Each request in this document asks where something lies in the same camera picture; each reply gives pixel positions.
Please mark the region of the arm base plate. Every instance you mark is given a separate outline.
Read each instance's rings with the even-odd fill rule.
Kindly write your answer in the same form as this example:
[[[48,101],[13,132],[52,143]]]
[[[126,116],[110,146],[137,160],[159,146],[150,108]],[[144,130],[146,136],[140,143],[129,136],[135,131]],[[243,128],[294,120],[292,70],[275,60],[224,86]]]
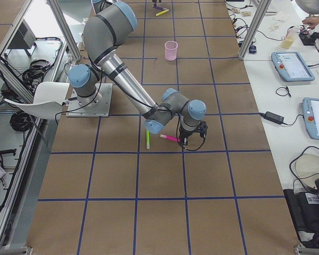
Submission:
[[[72,89],[71,100],[66,112],[67,117],[108,117],[113,92],[112,83],[96,83],[96,91],[92,96],[82,98]]]

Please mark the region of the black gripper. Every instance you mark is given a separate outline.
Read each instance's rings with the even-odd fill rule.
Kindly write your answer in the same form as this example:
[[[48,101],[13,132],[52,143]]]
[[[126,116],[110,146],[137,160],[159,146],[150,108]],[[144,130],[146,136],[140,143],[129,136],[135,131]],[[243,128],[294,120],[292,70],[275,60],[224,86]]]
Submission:
[[[188,131],[183,127],[181,124],[179,127],[179,142],[181,145],[187,146],[188,145],[188,137],[191,136],[193,133],[199,133],[200,137],[206,139],[207,136],[207,123],[205,121],[200,121],[199,124],[194,127],[191,131]]]

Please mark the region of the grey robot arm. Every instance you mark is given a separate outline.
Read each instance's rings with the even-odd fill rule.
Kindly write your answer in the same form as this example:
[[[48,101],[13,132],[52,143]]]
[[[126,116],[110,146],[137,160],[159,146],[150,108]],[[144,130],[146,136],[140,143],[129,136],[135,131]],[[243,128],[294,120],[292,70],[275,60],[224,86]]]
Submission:
[[[83,43],[91,61],[90,65],[79,64],[69,71],[70,85],[77,98],[94,101],[98,92],[96,83],[105,75],[129,98],[145,118],[145,128],[158,134],[176,115],[180,116],[177,138],[180,146],[188,143],[188,137],[199,133],[207,136],[207,124],[203,121],[206,105],[201,100],[190,100],[175,89],[168,89],[162,96],[162,103],[156,103],[126,64],[117,56],[116,49],[126,37],[137,28],[137,18],[132,8],[123,1],[112,3],[91,17],[83,30]]]

